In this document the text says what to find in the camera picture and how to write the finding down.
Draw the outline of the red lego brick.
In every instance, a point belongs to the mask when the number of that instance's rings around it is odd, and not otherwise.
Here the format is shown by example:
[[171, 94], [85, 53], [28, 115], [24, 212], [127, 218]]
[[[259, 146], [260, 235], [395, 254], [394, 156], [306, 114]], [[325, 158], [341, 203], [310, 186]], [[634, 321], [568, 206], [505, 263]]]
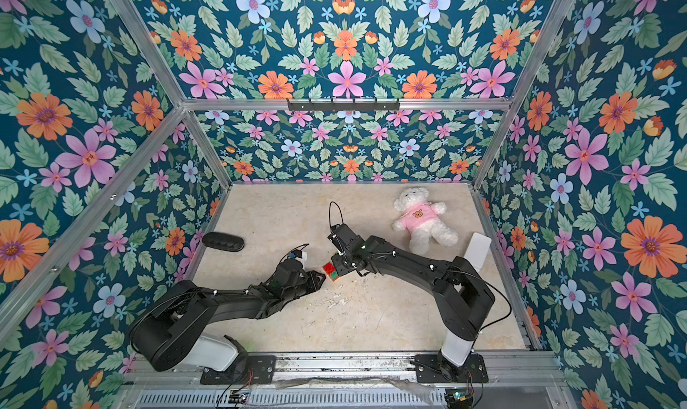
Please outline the red lego brick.
[[325, 273], [327, 274], [328, 277], [329, 277], [329, 275], [330, 275], [332, 272], [336, 271], [336, 268], [334, 267], [334, 265], [333, 265], [331, 262], [327, 263], [327, 264], [323, 267], [323, 269], [324, 269], [324, 271], [325, 271]]

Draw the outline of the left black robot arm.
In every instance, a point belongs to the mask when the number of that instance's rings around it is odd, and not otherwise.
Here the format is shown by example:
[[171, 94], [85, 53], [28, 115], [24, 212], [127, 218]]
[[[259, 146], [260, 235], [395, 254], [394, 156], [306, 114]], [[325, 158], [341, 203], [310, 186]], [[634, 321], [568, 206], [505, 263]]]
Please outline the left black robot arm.
[[321, 272], [304, 269], [302, 261], [288, 258], [265, 282], [243, 290], [198, 287], [191, 280], [182, 280], [132, 323], [129, 339], [134, 351], [155, 371], [169, 371], [179, 364], [225, 371], [238, 357], [239, 346], [207, 335], [207, 326], [264, 320], [288, 303], [318, 292], [326, 278]]

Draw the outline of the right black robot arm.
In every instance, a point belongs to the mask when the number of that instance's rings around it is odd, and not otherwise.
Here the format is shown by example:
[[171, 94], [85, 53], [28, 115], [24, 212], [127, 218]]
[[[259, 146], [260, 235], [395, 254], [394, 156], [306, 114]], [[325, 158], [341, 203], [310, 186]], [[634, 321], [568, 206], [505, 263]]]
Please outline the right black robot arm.
[[325, 267], [331, 279], [352, 272], [362, 277], [379, 274], [399, 278], [432, 295], [447, 328], [439, 352], [443, 364], [463, 367], [481, 332], [513, 313], [509, 305], [507, 314], [487, 321], [496, 296], [506, 302], [509, 299], [479, 274], [491, 248], [491, 239], [485, 235], [473, 234], [465, 254], [451, 261], [404, 251], [374, 235], [363, 239], [345, 224], [331, 226], [328, 240], [337, 250]]

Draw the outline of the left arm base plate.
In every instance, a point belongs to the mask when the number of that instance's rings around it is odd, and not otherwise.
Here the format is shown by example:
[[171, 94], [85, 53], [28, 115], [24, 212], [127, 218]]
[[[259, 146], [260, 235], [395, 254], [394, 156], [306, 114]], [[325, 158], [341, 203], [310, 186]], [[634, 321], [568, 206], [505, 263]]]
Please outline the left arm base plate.
[[277, 357], [273, 355], [239, 355], [226, 371], [214, 371], [205, 368], [200, 377], [200, 384], [244, 385], [270, 384], [276, 372]]

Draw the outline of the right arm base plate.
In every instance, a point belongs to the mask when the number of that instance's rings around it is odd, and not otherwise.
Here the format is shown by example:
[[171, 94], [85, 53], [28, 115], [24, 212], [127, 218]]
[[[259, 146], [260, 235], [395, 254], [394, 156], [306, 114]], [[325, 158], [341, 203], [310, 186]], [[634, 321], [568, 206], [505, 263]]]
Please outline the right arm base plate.
[[415, 355], [410, 364], [415, 369], [416, 380], [421, 384], [483, 384], [489, 381], [484, 358], [476, 353], [470, 353], [461, 367], [451, 364], [441, 353]]

